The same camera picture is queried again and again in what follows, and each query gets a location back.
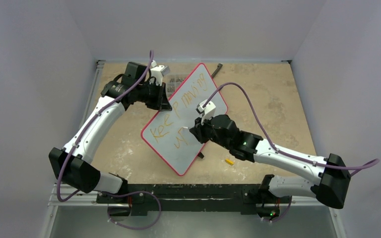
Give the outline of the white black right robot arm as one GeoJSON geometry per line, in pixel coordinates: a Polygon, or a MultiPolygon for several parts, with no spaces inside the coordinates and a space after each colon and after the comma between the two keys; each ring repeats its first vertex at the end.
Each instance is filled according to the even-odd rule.
{"type": "Polygon", "coordinates": [[[212,141],[242,161],[267,164],[294,173],[293,177],[273,176],[260,186],[259,196],[270,202],[276,197],[305,196],[331,208],[344,207],[350,173],[342,158],[312,156],[276,146],[250,132],[240,130],[228,115],[215,116],[203,121],[195,119],[190,133],[201,144],[212,141]]]}

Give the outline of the clear plastic screw box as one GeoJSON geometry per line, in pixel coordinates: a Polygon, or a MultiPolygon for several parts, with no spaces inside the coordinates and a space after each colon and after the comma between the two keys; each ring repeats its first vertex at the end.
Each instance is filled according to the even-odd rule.
{"type": "Polygon", "coordinates": [[[168,64],[170,72],[164,76],[163,82],[166,83],[166,95],[170,98],[178,89],[181,83],[190,75],[192,71],[190,63],[171,63],[168,64]]]}

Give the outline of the black metal rod tool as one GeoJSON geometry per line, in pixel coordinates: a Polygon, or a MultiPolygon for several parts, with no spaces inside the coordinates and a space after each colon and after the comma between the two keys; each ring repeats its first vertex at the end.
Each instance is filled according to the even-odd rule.
{"type": "Polygon", "coordinates": [[[211,74],[211,78],[215,78],[217,76],[217,74],[219,73],[219,71],[222,69],[223,67],[223,64],[219,63],[217,65],[217,68],[214,70],[214,72],[211,74]]]}

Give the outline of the yellow marker cap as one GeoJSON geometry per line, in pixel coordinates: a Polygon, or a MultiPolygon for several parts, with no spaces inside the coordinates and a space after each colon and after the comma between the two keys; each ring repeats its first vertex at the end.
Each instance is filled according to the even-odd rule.
{"type": "Polygon", "coordinates": [[[235,162],[234,162],[234,161],[232,161],[232,160],[229,160],[229,159],[225,159],[225,162],[226,162],[227,164],[229,164],[230,166],[232,166],[232,165],[234,165],[234,164],[235,164],[235,162]]]}

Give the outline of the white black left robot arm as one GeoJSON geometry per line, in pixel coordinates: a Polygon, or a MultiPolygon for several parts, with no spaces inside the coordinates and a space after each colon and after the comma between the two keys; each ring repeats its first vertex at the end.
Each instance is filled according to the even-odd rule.
{"type": "Polygon", "coordinates": [[[158,112],[172,110],[163,82],[169,72],[168,66],[154,61],[149,66],[129,62],[124,73],[104,86],[95,109],[75,136],[61,149],[53,148],[49,153],[58,184],[66,183],[84,193],[105,192],[116,203],[127,199],[127,180],[101,172],[91,163],[114,122],[130,105],[141,102],[158,112]]]}

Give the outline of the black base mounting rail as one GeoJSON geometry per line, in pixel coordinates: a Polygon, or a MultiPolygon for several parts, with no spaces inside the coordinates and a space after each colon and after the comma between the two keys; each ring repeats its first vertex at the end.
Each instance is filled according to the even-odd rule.
{"type": "Polygon", "coordinates": [[[272,195],[261,184],[130,184],[131,195],[97,195],[97,204],[125,208],[132,216],[151,211],[239,212],[242,215],[278,216],[289,196],[272,195]]]}

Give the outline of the pink framed whiteboard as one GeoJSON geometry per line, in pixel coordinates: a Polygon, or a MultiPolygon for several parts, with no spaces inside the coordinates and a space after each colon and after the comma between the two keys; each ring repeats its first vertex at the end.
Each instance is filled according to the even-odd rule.
{"type": "Polygon", "coordinates": [[[201,152],[189,130],[200,115],[199,103],[210,98],[217,85],[205,64],[198,64],[169,98],[171,111],[157,112],[141,131],[141,138],[179,176],[183,176],[201,152]]]}

